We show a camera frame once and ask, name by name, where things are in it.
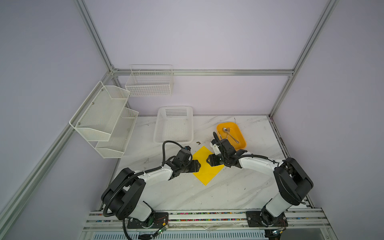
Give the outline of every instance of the silver utensil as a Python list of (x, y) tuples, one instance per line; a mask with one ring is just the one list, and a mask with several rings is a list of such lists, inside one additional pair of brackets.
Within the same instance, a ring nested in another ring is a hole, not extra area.
[[(223, 128), (223, 132), (225, 132), (227, 134), (227, 137), (228, 137), (228, 135), (232, 137), (232, 135), (229, 134), (229, 131), (230, 131), (230, 128), (225, 128), (225, 127)], [(235, 140), (236, 143), (238, 143), (238, 144), (240, 143), (234, 137), (232, 137), (232, 138)]]

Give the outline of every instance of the table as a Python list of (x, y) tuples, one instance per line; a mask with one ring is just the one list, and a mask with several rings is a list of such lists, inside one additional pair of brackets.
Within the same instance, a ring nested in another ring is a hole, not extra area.
[[(212, 132), (222, 122), (235, 122), (247, 141), (246, 150), (273, 159), (285, 159), (266, 116), (194, 116), (194, 154), (209, 146)], [(161, 165), (162, 146), (153, 142), (156, 117), (138, 117), (116, 175), (126, 167), (146, 170)], [(166, 159), (180, 147), (166, 144)], [(237, 167), (224, 167), (206, 186), (193, 174), (145, 187), (141, 199), (155, 210), (260, 209), (278, 193), (274, 178)]]

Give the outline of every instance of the orange plastic container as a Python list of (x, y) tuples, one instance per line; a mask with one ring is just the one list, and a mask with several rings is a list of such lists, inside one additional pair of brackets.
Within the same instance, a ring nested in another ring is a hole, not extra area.
[[(239, 141), (239, 143), (236, 143), (235, 140), (231, 138), (231, 136), (228, 135), (227, 137), (227, 134), (223, 131), (224, 127), (230, 128), (229, 134), (231, 134), (237, 141)], [(234, 122), (220, 123), (219, 125), (217, 125), (216, 130), (218, 133), (218, 137), (220, 138), (220, 135), (221, 135), (223, 139), (224, 138), (228, 139), (228, 141), (235, 148), (236, 151), (239, 149), (245, 149), (245, 147), (247, 146), (247, 142), (245, 141), (243, 134), (241, 133), (240, 128), (239, 126), (237, 126), (236, 123)]]

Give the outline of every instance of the yellow napkin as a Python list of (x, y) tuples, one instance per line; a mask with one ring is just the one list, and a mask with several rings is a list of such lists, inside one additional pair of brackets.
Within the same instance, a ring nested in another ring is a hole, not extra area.
[(213, 154), (206, 147), (200, 148), (194, 155), (193, 159), (198, 160), (201, 164), (199, 172), (194, 172), (193, 174), (197, 179), (199, 179), (204, 185), (207, 185), (219, 172), (223, 169), (224, 165), (219, 165), (211, 167), (207, 163), (207, 158), (209, 155)]

